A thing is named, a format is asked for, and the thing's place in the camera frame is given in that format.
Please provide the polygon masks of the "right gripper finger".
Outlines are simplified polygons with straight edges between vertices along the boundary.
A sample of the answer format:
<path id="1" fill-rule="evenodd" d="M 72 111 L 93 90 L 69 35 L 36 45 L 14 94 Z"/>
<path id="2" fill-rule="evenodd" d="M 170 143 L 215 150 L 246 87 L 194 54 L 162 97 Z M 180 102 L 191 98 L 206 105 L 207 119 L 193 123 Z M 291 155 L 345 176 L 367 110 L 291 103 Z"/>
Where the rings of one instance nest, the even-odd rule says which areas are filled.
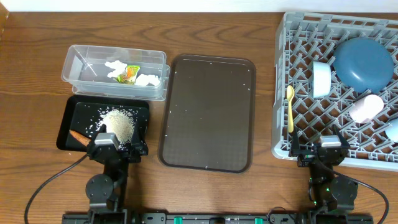
<path id="1" fill-rule="evenodd" d="M 300 144 L 297 130 L 295 129 L 292 134 L 292 143 L 289 150 L 289 156 L 297 157 L 300 154 Z"/>
<path id="2" fill-rule="evenodd" d="M 332 130 L 333 130 L 333 133 L 334 133 L 335 135 L 338 136 L 338 139 L 339 139 L 339 141 L 340 141 L 340 147 L 341 147 L 342 149 L 349 149 L 349 148 L 350 148 L 350 144 L 349 144 L 348 141 L 343 137 L 343 135 L 340 133 L 340 130 L 338 129 L 337 125 L 334 124 L 334 125 L 332 126 Z"/>

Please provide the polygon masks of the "orange carrot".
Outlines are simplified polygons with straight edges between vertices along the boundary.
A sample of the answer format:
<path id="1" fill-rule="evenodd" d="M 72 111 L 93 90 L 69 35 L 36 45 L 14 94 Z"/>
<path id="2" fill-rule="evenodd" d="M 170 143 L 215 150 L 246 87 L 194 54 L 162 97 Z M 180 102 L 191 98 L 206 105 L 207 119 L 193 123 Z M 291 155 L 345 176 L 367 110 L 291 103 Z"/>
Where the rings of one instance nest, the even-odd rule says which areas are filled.
<path id="1" fill-rule="evenodd" d="M 72 137 L 74 139 L 76 139 L 80 144 L 82 144 L 83 146 L 87 146 L 89 145 L 89 143 L 91 142 L 91 139 L 88 137 L 85 137 L 84 135 L 78 133 L 77 131 L 74 130 L 69 130 L 69 133 L 72 135 Z"/>

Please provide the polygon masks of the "pile of white rice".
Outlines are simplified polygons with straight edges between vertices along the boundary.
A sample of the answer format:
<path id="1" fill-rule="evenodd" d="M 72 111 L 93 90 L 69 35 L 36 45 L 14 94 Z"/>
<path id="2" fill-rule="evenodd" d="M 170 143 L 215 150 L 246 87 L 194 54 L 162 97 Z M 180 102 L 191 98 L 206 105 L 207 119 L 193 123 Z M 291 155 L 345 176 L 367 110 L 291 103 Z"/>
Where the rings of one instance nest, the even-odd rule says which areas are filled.
<path id="1" fill-rule="evenodd" d="M 119 150 L 126 150 L 132 142 L 135 130 L 137 110 L 127 107 L 100 106 L 89 115 L 89 124 L 84 128 L 88 137 L 97 132 L 104 124 L 107 133 L 114 133 L 119 141 Z"/>

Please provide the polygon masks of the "pink cup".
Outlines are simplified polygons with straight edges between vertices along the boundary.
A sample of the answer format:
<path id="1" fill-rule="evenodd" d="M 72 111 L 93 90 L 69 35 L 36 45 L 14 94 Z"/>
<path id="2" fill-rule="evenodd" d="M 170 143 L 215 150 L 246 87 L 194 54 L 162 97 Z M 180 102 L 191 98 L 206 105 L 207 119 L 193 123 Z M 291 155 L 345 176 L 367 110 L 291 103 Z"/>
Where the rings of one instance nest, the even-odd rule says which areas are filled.
<path id="1" fill-rule="evenodd" d="M 356 101 L 349 115 L 356 123 L 368 123 L 384 108 L 384 102 L 380 96 L 368 95 Z"/>

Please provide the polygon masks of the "light blue cup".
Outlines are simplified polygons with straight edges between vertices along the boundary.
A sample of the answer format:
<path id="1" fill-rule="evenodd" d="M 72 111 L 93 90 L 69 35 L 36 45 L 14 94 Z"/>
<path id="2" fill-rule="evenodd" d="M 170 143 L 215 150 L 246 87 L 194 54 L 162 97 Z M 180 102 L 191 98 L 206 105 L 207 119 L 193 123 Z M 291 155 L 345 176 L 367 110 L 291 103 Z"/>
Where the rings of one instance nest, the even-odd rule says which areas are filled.
<path id="1" fill-rule="evenodd" d="M 385 130 L 386 136 L 393 142 L 398 142 L 398 119 L 388 121 L 388 127 Z"/>

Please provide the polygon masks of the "yellow plastic spoon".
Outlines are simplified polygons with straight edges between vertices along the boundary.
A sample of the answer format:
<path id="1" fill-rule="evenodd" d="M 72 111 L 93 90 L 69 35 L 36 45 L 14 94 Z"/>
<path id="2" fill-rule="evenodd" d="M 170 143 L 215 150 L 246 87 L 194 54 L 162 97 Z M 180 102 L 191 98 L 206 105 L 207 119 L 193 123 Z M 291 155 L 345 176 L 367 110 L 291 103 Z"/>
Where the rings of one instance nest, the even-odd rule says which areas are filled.
<path id="1" fill-rule="evenodd" d="M 294 131 L 294 120 L 292 112 L 292 100 L 295 96 L 295 91 L 293 86 L 289 85 L 286 89 L 286 99 L 288 102 L 288 132 L 292 133 Z"/>

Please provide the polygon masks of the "white tissue large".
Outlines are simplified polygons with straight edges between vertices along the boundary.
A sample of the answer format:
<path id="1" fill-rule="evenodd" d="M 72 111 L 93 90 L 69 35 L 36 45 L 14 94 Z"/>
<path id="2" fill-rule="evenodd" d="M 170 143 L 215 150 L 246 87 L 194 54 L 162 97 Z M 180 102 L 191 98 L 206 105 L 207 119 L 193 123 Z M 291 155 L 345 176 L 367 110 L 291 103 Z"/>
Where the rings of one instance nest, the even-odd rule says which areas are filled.
<path id="1" fill-rule="evenodd" d="M 160 78 L 156 75 L 141 74 L 136 78 L 135 85 L 137 86 L 157 86 L 160 84 Z"/>

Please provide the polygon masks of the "yellow green snack wrapper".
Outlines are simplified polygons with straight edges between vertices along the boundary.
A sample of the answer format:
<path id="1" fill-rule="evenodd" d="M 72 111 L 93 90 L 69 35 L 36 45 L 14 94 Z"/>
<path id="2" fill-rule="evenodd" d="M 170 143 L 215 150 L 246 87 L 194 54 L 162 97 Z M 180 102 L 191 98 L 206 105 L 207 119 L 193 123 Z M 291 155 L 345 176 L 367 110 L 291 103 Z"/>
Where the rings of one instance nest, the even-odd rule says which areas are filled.
<path id="1" fill-rule="evenodd" d="M 115 80 L 118 83 L 133 85 L 136 82 L 137 74 L 140 69 L 141 67 L 139 65 L 128 65 Z"/>

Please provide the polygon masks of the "light blue bowl with rice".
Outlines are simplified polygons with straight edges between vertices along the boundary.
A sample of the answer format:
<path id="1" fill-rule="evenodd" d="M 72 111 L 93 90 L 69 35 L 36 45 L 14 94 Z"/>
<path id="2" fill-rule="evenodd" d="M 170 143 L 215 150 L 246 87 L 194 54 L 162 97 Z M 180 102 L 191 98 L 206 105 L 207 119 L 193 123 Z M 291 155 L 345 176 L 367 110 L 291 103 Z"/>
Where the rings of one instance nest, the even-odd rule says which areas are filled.
<path id="1" fill-rule="evenodd" d="M 327 96 L 331 88 L 331 68 L 327 63 L 313 62 L 313 97 Z"/>

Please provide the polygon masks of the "dark blue plate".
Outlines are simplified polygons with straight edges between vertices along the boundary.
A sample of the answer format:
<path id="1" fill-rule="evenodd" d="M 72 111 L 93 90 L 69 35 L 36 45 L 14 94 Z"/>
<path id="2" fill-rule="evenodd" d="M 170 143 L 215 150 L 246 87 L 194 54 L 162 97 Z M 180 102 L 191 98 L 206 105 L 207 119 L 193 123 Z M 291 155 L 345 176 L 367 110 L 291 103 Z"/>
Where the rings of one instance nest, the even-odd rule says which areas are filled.
<path id="1" fill-rule="evenodd" d="M 358 37 L 337 46 L 333 68 L 342 83 L 358 93 L 381 91 L 392 79 L 394 62 L 388 50 L 375 40 Z"/>

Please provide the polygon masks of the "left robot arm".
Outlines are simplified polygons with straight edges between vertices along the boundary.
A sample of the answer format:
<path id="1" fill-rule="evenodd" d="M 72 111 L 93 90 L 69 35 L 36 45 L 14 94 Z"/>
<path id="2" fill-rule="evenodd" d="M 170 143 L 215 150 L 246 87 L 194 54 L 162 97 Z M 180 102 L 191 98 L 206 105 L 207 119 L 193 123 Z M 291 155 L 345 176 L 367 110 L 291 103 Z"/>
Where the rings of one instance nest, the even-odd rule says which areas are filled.
<path id="1" fill-rule="evenodd" d="M 104 165 L 103 173 L 93 176 L 86 184 L 85 192 L 90 201 L 88 223 L 140 223 L 136 213 L 124 208 L 129 165 L 139 163 L 147 155 L 145 131 L 135 128 L 131 148 L 119 150 L 119 140 L 114 133 L 108 133 L 106 126 L 86 144 L 91 160 Z"/>

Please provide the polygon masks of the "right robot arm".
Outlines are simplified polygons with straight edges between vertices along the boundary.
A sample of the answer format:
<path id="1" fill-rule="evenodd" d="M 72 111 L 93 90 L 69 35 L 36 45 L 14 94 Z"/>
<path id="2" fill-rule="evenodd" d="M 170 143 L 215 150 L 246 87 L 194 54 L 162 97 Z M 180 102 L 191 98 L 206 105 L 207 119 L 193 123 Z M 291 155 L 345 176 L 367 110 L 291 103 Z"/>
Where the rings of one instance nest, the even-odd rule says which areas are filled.
<path id="1" fill-rule="evenodd" d="M 348 213 L 354 210 L 358 184 L 333 173 L 333 167 L 345 159 L 349 143 L 337 126 L 332 130 L 332 135 L 321 136 L 309 149 L 301 149 L 297 131 L 292 132 L 289 156 L 297 158 L 298 167 L 310 169 L 308 197 L 315 204 L 298 223 L 348 223 Z"/>

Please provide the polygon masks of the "grey dishwasher rack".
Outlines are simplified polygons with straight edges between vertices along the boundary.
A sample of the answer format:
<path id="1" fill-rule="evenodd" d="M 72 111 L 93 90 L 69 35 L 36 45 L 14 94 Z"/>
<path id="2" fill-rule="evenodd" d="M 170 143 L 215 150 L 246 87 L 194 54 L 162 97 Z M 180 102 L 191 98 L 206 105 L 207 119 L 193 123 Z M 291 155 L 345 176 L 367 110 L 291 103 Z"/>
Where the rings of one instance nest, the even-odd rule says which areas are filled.
<path id="1" fill-rule="evenodd" d="M 272 109 L 271 151 L 276 158 L 290 159 L 292 135 L 288 132 L 286 89 L 293 86 L 294 125 L 300 147 L 309 149 L 321 136 L 331 135 L 332 126 L 350 144 L 343 165 L 375 170 L 397 170 L 397 143 L 385 134 L 388 121 L 397 118 L 397 77 L 380 92 L 384 108 L 368 123 L 359 124 L 349 110 L 362 94 L 331 74 L 331 90 L 313 97 L 312 64 L 333 65 L 341 43 L 367 37 L 379 42 L 397 59 L 397 21 L 312 12 L 286 12 L 275 35 L 275 98 Z"/>

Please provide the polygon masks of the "black tray bin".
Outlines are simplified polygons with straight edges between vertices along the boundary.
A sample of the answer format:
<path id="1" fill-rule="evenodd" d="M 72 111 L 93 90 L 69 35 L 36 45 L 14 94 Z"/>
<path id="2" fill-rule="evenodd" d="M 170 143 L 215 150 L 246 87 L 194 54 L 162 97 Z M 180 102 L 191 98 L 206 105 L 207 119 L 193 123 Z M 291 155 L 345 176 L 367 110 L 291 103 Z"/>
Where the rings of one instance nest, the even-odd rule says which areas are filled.
<path id="1" fill-rule="evenodd" d="M 149 104 L 147 102 L 132 99 L 73 95 L 66 103 L 62 123 L 58 132 L 57 147 L 65 151 L 85 151 L 86 147 L 74 139 L 69 133 L 69 130 L 77 131 L 85 137 L 88 137 L 88 135 L 84 133 L 84 128 L 89 124 L 89 115 L 94 115 L 94 109 L 98 109 L 100 106 L 116 106 L 117 108 L 123 106 L 137 110 L 136 124 L 145 128 L 147 132 L 147 125 L 149 122 Z M 127 145 L 126 150 L 131 146 L 132 142 Z"/>

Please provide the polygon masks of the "clear plastic bin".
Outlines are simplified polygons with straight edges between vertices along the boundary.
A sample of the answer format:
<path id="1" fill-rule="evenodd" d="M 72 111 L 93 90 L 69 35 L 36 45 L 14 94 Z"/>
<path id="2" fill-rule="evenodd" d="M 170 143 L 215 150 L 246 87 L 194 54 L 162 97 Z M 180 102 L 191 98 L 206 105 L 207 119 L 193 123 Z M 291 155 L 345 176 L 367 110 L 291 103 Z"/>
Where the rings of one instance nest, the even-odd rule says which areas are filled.
<path id="1" fill-rule="evenodd" d="M 72 45 L 67 52 L 62 80 L 70 83 L 76 94 L 164 101 L 170 73 L 166 59 L 166 54 L 157 50 Z M 116 60 L 127 65 L 139 65 L 141 69 L 137 77 L 141 74 L 156 75 L 160 78 L 160 84 L 137 86 L 108 78 L 107 74 L 113 69 L 105 63 Z"/>

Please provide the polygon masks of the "brown serving tray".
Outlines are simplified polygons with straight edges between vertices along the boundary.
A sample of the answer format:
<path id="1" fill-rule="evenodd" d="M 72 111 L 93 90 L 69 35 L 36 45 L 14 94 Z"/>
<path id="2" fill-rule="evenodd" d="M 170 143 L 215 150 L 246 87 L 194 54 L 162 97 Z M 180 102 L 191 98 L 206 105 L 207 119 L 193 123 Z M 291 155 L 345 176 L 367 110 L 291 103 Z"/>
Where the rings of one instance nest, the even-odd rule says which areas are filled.
<path id="1" fill-rule="evenodd" d="M 158 157 L 169 167 L 239 174 L 252 162 L 256 67 L 181 54 L 172 62 Z"/>

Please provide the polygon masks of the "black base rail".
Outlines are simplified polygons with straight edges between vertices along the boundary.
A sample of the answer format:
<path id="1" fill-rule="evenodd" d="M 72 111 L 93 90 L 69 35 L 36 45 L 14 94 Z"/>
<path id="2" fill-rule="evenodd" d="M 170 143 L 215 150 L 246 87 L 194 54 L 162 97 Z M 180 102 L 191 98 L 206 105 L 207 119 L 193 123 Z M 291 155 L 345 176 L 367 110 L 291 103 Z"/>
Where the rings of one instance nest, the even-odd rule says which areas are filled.
<path id="1" fill-rule="evenodd" d="M 109 213 L 94 215 L 64 214 L 62 224 L 90 223 L 130 223 L 130 224 L 289 224 L 289 223 L 347 223 L 370 224 L 373 217 L 368 215 L 322 215 L 312 218 L 307 213 L 269 215 L 167 215 L 165 213 L 143 213 L 142 215 L 127 215 L 124 213 Z"/>

